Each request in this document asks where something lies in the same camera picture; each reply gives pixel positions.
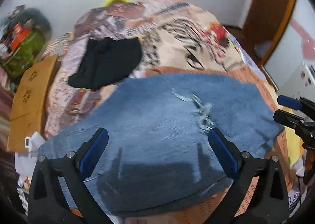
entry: frayed threads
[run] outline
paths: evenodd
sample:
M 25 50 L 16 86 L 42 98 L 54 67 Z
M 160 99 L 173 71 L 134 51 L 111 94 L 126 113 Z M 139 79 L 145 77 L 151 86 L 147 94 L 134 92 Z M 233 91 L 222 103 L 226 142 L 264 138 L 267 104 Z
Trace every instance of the frayed threads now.
M 193 102 L 195 106 L 197 107 L 197 110 L 195 111 L 195 114 L 199 115 L 200 118 L 197 122 L 198 127 L 200 128 L 201 132 L 205 135 L 208 135 L 209 131 L 216 127 L 216 123 L 214 120 L 210 117 L 210 112 L 212 109 L 212 104 L 206 103 L 203 104 L 197 95 L 191 93 L 190 97 L 183 97 L 181 95 L 178 95 L 175 91 L 175 89 L 172 89 L 172 93 L 175 95 L 175 97 L 179 98 L 180 100 L 183 100 L 185 102 Z

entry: floor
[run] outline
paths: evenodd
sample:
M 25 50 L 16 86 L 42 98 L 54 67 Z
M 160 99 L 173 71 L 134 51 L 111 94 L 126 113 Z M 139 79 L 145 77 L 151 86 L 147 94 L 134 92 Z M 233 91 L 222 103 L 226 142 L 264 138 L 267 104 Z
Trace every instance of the floor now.
M 242 30 L 239 27 L 233 27 L 229 25 L 224 25 L 224 27 L 238 40 L 239 44 L 253 59 L 253 61 L 258 64 L 260 59 L 254 53 L 255 45 L 245 37 Z

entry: black cloth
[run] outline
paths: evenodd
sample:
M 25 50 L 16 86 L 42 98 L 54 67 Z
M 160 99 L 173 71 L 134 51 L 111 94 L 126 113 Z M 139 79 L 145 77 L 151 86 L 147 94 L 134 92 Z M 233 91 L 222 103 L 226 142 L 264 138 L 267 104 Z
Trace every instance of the black cloth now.
M 98 90 L 130 75 L 142 58 L 138 38 L 115 41 L 89 39 L 78 71 L 68 78 L 75 88 Z

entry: bolt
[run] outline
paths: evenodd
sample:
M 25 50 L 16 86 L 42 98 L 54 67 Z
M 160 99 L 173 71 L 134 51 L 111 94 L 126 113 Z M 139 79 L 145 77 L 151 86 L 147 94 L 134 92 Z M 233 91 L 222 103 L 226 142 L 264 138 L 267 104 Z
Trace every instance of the bolt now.
M 68 153 L 67 153 L 67 157 L 68 158 L 72 158 L 72 157 L 74 157 L 74 152 L 73 151 L 69 151 Z
M 244 157 L 244 158 L 250 158 L 250 153 L 249 152 L 247 152 L 247 151 L 244 151 L 244 152 L 242 152 L 242 157 Z
M 45 160 L 45 156 L 40 156 L 40 157 L 38 158 L 38 160 L 39 160 L 40 162 L 44 161 L 44 160 Z
M 274 162 L 278 162 L 278 161 L 279 161 L 279 158 L 276 157 L 276 156 L 272 156 L 271 159 L 272 159 Z

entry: blue gripper pad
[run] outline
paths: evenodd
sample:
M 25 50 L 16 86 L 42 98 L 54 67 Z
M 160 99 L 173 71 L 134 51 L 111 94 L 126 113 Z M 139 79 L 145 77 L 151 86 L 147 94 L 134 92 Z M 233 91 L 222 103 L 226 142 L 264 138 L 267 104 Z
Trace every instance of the blue gripper pad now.
M 278 97 L 277 102 L 281 106 L 286 106 L 294 110 L 302 110 L 303 108 L 302 103 L 298 101 L 297 99 L 289 98 L 283 95 L 280 95 Z
M 233 142 L 227 141 L 218 128 L 209 131 L 208 141 L 226 176 L 236 180 L 242 165 L 238 148 Z
M 93 137 L 84 142 L 76 153 L 76 167 L 82 180 L 90 177 L 108 144 L 108 132 L 98 128 Z

